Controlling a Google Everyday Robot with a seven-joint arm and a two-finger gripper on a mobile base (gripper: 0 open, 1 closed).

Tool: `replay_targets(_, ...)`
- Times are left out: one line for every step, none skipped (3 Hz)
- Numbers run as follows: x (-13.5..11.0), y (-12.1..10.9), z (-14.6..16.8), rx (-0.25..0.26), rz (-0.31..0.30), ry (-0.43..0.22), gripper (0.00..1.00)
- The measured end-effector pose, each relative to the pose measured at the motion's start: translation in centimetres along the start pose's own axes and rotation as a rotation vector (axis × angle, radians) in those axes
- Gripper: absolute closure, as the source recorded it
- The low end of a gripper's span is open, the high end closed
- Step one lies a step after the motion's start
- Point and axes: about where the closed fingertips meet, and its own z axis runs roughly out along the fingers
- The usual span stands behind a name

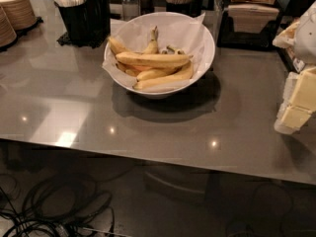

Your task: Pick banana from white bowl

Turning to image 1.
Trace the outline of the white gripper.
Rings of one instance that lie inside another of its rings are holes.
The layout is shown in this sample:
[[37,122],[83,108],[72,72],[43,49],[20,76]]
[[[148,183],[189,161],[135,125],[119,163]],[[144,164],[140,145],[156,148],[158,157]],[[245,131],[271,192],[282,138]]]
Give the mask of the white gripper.
[[[316,63],[316,1],[300,17],[294,53],[304,63]],[[274,128],[283,134],[293,134],[316,112],[316,67],[308,66],[300,73],[290,72],[282,98]]]

